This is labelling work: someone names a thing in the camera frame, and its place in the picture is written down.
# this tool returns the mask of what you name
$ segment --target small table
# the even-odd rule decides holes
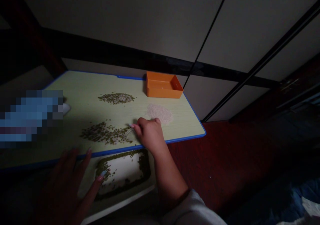
[[[184,94],[180,99],[149,98],[146,96],[146,81],[140,78],[67,71],[46,90],[63,90],[63,96],[67,98],[66,103],[71,106],[71,110],[63,118],[63,128],[59,133],[55,133],[50,141],[39,143],[36,147],[8,149],[2,154],[0,169],[39,167],[55,163],[63,150],[73,147],[79,148],[79,158],[85,156],[89,147],[92,148],[92,157],[143,148],[136,139],[132,143],[112,145],[89,141],[80,135],[82,129],[103,121],[107,126],[124,128],[139,117],[150,119],[147,115],[149,104],[164,106],[173,114],[173,122],[162,125],[167,143],[206,135]],[[112,92],[132,95],[135,100],[113,105],[98,99],[99,96]]]

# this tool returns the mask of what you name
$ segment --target orange plastic box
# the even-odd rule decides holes
[[[183,88],[176,75],[147,71],[147,96],[179,99]]]

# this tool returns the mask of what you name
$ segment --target white rice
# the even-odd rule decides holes
[[[147,114],[150,118],[160,119],[161,124],[168,124],[173,121],[171,111],[160,105],[149,104]]]

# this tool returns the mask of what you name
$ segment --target pile of mung beans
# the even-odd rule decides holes
[[[100,101],[108,102],[110,104],[125,104],[129,103],[131,101],[134,101],[134,97],[129,94],[123,94],[123,93],[115,93],[112,92],[111,94],[105,94],[100,97],[98,97]]]
[[[105,122],[92,125],[89,128],[82,130],[80,137],[88,139],[94,142],[105,142],[105,144],[117,144],[117,143],[132,143],[131,140],[126,138],[126,132],[129,127],[115,128],[108,125]]]

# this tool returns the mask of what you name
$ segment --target pink nail polish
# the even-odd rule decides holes
[[[98,177],[98,181],[102,181],[104,178],[104,175],[106,174],[106,171],[102,171],[102,173],[100,174],[100,176]]]
[[[91,147],[90,147],[90,148],[88,148],[88,150],[87,150],[87,153],[86,153],[86,154],[88,155],[89,153],[91,153],[91,151],[92,151],[92,150],[91,150]]]

